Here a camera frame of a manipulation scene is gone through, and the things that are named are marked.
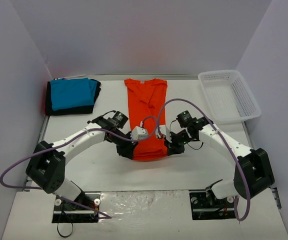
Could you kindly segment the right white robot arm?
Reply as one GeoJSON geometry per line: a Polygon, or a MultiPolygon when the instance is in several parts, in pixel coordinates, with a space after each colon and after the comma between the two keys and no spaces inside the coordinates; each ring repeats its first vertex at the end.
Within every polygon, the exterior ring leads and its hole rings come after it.
{"type": "Polygon", "coordinates": [[[230,137],[206,117],[192,117],[188,111],[180,113],[176,121],[181,131],[170,131],[166,125],[160,125],[157,134],[161,134],[167,155],[178,155],[185,151],[190,142],[201,142],[217,151],[231,163],[235,170],[229,180],[218,180],[206,188],[206,202],[213,207],[224,198],[240,196],[251,199],[275,183],[268,153],[262,149],[253,149],[230,137]]]}

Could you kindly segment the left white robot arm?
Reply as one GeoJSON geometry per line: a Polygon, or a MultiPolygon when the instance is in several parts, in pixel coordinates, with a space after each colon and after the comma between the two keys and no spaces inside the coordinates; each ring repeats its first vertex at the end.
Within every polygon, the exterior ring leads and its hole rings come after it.
{"type": "Polygon", "coordinates": [[[89,120],[85,128],[65,139],[53,143],[41,141],[27,165],[26,175],[47,194],[65,198],[73,209],[89,204],[91,200],[85,192],[66,178],[66,165],[83,151],[104,141],[115,144],[117,150],[126,151],[126,157],[131,158],[137,143],[130,141],[130,132],[121,131],[128,119],[115,111],[113,117],[100,115],[89,120]]]}

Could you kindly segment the orange t shirt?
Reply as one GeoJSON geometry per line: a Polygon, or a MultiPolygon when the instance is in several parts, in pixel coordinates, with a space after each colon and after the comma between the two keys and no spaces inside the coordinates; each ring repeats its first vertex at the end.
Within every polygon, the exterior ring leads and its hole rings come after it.
{"type": "MultiPolygon", "coordinates": [[[[130,128],[139,126],[146,117],[158,117],[161,125],[166,124],[165,111],[161,107],[165,104],[168,83],[162,79],[140,81],[126,79],[124,84],[127,88],[128,116],[130,128]]],[[[162,139],[155,135],[145,141],[141,141],[135,147],[133,160],[148,162],[167,156],[167,147],[162,139]]]]}

